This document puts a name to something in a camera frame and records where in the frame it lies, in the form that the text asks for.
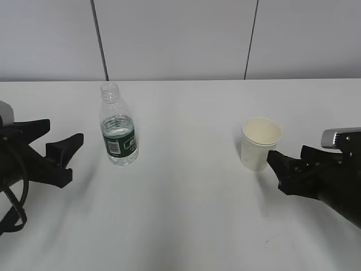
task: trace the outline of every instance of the white table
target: white table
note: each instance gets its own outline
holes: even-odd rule
[[[17,121],[51,120],[32,144],[40,153],[85,135],[73,182],[30,184],[25,228],[0,237],[0,270],[360,270],[361,230],[285,196],[270,168],[246,170],[235,142],[243,120],[266,116],[283,128],[284,154],[320,147],[324,129],[361,126],[361,80],[118,84],[140,146],[127,167],[106,157],[99,82],[0,83]]]

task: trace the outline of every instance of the paper cup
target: paper cup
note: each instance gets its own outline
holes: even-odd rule
[[[267,167],[268,152],[280,141],[281,128],[265,117],[253,117],[242,125],[240,158],[251,171],[262,171]]]

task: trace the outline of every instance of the bottle neck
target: bottle neck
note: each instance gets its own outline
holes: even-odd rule
[[[119,88],[114,82],[105,82],[102,84],[101,94],[105,103],[116,103],[120,98]]]

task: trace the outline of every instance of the plastic bottle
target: plastic bottle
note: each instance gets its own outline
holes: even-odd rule
[[[138,156],[137,139],[130,110],[114,82],[101,86],[102,107],[100,129],[110,161],[115,165],[128,165]]]

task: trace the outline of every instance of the green bottle label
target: green bottle label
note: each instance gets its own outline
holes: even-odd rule
[[[127,157],[137,149],[134,129],[124,137],[111,138],[103,135],[103,138],[107,152],[112,157]]]

